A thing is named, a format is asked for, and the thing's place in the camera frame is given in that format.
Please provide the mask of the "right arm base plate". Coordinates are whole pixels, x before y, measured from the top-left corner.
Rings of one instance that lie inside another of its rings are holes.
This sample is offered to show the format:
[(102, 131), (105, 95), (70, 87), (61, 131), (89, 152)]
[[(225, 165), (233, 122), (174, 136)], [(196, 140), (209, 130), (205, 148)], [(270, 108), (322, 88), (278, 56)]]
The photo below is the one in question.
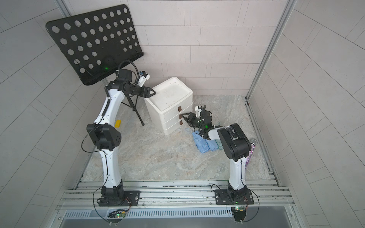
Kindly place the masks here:
[(240, 191), (214, 190), (217, 205), (253, 205), (252, 192), (248, 189)]

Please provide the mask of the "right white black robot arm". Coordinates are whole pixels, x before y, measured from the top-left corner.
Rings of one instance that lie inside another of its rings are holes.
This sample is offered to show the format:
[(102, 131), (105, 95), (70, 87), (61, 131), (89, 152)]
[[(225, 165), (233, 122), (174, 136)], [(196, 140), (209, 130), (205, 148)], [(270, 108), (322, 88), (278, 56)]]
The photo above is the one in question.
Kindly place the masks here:
[(198, 134), (208, 141), (220, 140), (223, 150), (230, 160), (230, 178), (227, 193), (232, 200), (247, 197), (248, 188), (245, 183), (245, 165), (252, 150), (249, 141), (237, 123), (219, 126), (212, 123), (213, 114), (198, 106), (196, 113), (180, 114), (188, 125), (198, 130)]

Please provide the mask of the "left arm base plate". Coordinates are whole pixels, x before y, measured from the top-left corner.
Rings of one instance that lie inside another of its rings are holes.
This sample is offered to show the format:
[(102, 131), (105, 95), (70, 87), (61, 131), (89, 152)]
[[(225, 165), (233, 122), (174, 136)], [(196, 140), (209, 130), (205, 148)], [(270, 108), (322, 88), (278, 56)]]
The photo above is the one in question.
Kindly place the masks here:
[(140, 194), (140, 191), (125, 191), (123, 196), (101, 197), (97, 200), (97, 204), (100, 207), (137, 206)]

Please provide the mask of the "white three-drawer cabinet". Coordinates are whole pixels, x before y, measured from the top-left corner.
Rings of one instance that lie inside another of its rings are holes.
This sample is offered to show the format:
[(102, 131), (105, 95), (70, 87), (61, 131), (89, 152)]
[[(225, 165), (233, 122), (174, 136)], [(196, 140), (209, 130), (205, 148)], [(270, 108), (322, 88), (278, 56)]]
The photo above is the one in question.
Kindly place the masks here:
[(145, 99), (152, 123), (164, 135), (183, 125), (182, 114), (193, 110), (193, 91), (177, 77), (153, 87), (156, 94)]

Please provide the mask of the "blue umbrella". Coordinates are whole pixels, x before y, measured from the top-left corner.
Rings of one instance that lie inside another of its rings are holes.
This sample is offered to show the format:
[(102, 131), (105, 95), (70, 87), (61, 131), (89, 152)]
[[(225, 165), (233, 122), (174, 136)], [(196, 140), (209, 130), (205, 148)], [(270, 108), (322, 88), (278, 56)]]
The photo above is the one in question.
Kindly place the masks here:
[(209, 145), (205, 139), (203, 139), (197, 132), (193, 132), (193, 140), (199, 152), (204, 154), (210, 151)]
[(217, 144), (217, 142), (215, 140), (207, 140), (206, 139), (205, 141), (206, 141), (206, 143), (207, 143), (210, 151), (217, 151), (217, 150), (219, 150), (219, 146), (218, 146), (218, 144)]

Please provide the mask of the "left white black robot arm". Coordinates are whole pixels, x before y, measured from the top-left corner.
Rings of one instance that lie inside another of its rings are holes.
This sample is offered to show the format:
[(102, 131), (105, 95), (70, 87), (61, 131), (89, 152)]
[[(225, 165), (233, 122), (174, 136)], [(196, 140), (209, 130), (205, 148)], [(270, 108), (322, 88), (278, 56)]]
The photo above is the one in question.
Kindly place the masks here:
[(104, 184), (101, 187), (103, 198), (124, 199), (122, 178), (118, 169), (117, 152), (121, 144), (121, 133), (115, 128), (116, 116), (122, 101), (127, 98), (130, 107), (136, 111), (132, 96), (150, 98), (156, 92), (142, 84), (125, 81), (112, 81), (104, 87), (106, 100), (94, 123), (86, 127), (87, 135), (100, 153), (103, 163)]

